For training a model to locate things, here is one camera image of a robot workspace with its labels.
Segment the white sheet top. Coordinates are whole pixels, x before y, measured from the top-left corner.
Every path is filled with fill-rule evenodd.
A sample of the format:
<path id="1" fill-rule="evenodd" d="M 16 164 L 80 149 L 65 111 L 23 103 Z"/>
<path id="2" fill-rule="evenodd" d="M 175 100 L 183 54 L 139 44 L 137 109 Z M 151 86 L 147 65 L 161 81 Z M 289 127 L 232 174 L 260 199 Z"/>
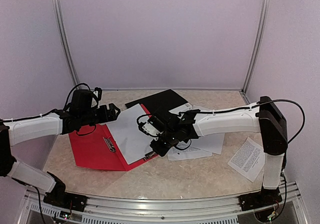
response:
<path id="1" fill-rule="evenodd" d="M 152 137 L 142 133 L 137 125 L 137 118 L 143 114 L 145 111 L 137 104 L 121 112 L 116 121 L 106 124 L 129 165 L 144 158 L 145 154 L 152 151 L 150 148 Z"/>

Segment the red folder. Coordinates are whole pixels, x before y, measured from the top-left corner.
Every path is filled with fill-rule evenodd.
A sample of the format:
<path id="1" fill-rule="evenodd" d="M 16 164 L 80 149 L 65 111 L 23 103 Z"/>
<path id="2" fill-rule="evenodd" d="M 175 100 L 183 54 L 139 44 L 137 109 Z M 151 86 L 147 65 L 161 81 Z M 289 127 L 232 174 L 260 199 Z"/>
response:
<path id="1" fill-rule="evenodd" d="M 107 123 L 98 124 L 96 128 L 84 126 L 80 133 L 69 134 L 69 140 L 78 167 L 107 170 L 107 171 L 130 171 L 157 155 L 149 152 L 145 157 L 127 164 L 115 140 L 113 139 Z"/>

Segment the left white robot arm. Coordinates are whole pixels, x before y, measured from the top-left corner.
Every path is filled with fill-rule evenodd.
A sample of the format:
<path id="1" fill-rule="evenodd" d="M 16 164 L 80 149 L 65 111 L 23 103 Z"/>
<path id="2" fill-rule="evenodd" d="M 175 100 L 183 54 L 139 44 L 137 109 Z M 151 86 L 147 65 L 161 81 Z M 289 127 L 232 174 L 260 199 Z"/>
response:
<path id="1" fill-rule="evenodd" d="M 50 198 L 63 207 L 70 202 L 70 195 L 59 186 L 59 181 L 12 155 L 11 148 L 25 141 L 47 136 L 79 132 L 84 126 L 115 121 L 120 109 L 113 103 L 100 105 L 102 90 L 79 89 L 69 95 L 63 109 L 53 109 L 45 114 L 0 121 L 0 175 L 10 177 L 24 185 L 50 193 Z"/>

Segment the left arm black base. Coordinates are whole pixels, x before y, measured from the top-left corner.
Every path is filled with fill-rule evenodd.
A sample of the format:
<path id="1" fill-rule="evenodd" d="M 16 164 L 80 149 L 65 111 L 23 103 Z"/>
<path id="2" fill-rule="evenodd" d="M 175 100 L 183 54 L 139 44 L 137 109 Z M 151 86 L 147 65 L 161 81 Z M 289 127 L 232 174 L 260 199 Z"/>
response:
<path id="1" fill-rule="evenodd" d="M 87 204 L 87 196 L 66 192 L 66 185 L 54 174 L 47 172 L 55 181 L 51 192 L 46 192 L 43 202 L 55 207 L 69 209 L 71 211 L 84 212 Z"/>

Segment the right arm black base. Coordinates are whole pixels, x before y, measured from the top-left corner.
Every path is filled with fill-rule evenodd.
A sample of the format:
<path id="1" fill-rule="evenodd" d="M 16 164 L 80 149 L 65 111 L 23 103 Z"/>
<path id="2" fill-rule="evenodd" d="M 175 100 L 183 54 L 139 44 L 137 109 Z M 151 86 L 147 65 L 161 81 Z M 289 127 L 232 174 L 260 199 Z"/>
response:
<path id="1" fill-rule="evenodd" d="M 259 209 L 283 201 L 279 188 L 269 190 L 264 187 L 258 192 L 240 195 L 238 200 L 242 211 Z"/>

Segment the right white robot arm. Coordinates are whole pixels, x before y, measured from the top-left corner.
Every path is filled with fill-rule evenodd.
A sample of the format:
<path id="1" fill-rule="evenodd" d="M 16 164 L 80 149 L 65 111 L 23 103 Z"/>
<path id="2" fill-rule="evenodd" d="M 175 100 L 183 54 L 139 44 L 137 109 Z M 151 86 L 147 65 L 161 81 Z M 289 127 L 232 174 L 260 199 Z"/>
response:
<path id="1" fill-rule="evenodd" d="M 180 142 L 222 133 L 259 133 L 265 153 L 263 189 L 256 202 L 266 206 L 276 194 L 285 153 L 288 148 L 287 121 L 274 101 L 267 96 L 259 102 L 221 110 L 192 109 L 173 114 L 157 110 L 142 130 L 153 137 L 150 147 L 161 157 Z"/>

